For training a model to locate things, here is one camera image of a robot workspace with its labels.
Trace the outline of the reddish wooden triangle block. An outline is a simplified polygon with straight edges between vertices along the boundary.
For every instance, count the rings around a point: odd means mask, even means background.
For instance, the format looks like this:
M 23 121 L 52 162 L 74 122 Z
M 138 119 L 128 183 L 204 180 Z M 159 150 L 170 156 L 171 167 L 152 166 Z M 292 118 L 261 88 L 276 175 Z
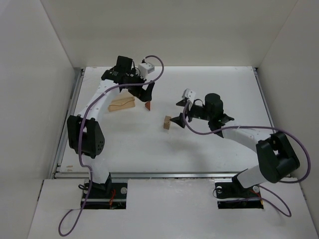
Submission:
M 150 102 L 150 101 L 148 101 L 148 102 L 145 103 L 145 108 L 146 108 L 148 111 L 151 110 L 151 102 Z

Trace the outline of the light wooden cube block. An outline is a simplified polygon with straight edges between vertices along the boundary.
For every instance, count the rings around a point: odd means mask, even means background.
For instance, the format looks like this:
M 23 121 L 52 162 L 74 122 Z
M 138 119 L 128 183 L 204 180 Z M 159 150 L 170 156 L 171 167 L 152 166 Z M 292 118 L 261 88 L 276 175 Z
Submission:
M 170 124 L 170 119 L 171 119 L 170 116 L 165 116 L 165 118 L 164 118 L 164 124 Z

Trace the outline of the brown wooden rectangular block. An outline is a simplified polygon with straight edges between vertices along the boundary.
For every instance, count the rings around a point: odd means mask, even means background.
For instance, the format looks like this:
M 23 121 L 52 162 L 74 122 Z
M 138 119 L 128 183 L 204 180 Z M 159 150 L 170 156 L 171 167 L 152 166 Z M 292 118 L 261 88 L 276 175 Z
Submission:
M 165 121 L 163 123 L 163 128 L 169 130 L 170 129 L 170 121 Z

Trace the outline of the amber transparent plastic box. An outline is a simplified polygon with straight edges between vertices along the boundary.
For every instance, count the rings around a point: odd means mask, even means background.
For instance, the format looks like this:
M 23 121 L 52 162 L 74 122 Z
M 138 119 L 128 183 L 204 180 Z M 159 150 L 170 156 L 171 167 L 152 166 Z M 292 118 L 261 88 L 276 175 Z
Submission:
M 135 97 L 126 97 L 113 100 L 108 106 L 109 112 L 124 110 L 135 107 Z

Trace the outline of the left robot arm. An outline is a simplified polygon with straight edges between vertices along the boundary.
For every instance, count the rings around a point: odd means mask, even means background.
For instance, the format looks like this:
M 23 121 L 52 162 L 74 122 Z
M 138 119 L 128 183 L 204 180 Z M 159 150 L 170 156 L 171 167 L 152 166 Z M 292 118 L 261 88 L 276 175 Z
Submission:
M 133 59 L 118 56 L 116 65 L 101 76 L 99 86 L 85 108 L 77 115 L 68 117 L 69 146 L 78 155 L 80 165 L 88 168 L 92 188 L 109 191 L 112 184 L 106 160 L 101 156 L 105 138 L 100 121 L 122 90 L 127 90 L 140 101 L 149 103 L 155 82 L 147 81 L 147 76 L 154 70 L 155 66 L 145 59 L 135 66 Z

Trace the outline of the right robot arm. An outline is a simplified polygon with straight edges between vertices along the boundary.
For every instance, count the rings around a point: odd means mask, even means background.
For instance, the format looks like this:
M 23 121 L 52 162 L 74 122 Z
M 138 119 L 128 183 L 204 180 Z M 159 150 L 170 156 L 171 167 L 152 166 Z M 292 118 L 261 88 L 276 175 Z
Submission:
M 264 182 L 277 183 L 299 168 L 300 161 L 286 134 L 278 129 L 273 134 L 264 126 L 240 126 L 224 112 L 223 101 L 218 94 L 205 96 L 201 105 L 196 104 L 195 92 L 186 89 L 177 106 L 183 107 L 179 116 L 171 122 L 182 128 L 190 127 L 193 119 L 205 120 L 211 133 L 239 143 L 257 154 L 258 165 L 236 174 L 236 189 L 247 189 Z

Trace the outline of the right aluminium rail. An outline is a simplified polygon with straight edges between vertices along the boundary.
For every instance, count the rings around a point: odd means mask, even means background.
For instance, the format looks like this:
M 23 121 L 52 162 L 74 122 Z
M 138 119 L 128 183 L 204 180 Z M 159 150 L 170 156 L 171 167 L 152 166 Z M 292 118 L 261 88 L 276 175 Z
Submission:
M 269 119 L 270 126 L 274 127 L 274 122 L 273 122 L 271 113 L 269 111 L 269 107 L 268 107 L 268 104 L 267 104 L 267 101 L 266 101 L 266 98 L 265 98 L 265 95 L 264 95 L 264 92 L 263 92 L 263 89 L 262 89 L 262 86 L 261 86 L 261 82 L 260 82 L 260 79 L 259 79 L 258 68 L 253 67 L 252 69 L 253 69 L 253 72 L 254 72 L 254 75 L 255 75 L 255 79 L 256 79 L 256 82 L 257 82 L 257 85 L 258 85 L 258 88 L 259 88 L 259 92 L 260 92 L 262 100 L 263 100 L 263 104 L 264 104 L 264 107 L 265 107 L 265 110 L 266 110 L 266 113 L 267 113 L 267 116 L 268 116 L 268 119 Z

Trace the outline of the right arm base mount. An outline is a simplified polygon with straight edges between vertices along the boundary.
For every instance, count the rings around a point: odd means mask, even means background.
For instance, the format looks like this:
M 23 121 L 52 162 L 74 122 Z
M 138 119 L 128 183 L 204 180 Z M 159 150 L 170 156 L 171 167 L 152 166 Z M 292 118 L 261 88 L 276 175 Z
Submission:
M 218 209 L 263 209 L 259 185 L 243 188 L 232 179 L 216 179 L 214 196 Z

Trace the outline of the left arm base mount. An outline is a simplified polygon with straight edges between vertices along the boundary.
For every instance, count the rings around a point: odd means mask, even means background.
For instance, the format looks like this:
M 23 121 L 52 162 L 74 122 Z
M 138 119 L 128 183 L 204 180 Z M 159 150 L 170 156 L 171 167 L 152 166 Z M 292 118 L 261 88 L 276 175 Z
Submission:
M 112 183 L 108 192 L 92 187 L 84 209 L 123 210 L 127 204 L 127 182 Z

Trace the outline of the front aluminium rail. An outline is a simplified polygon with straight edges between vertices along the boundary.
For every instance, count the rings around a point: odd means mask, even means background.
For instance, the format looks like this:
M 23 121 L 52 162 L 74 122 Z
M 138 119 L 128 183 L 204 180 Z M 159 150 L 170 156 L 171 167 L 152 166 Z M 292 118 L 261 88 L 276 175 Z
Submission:
M 113 178 L 231 178 L 235 173 L 111 173 Z M 54 179 L 87 178 L 86 172 L 57 172 Z

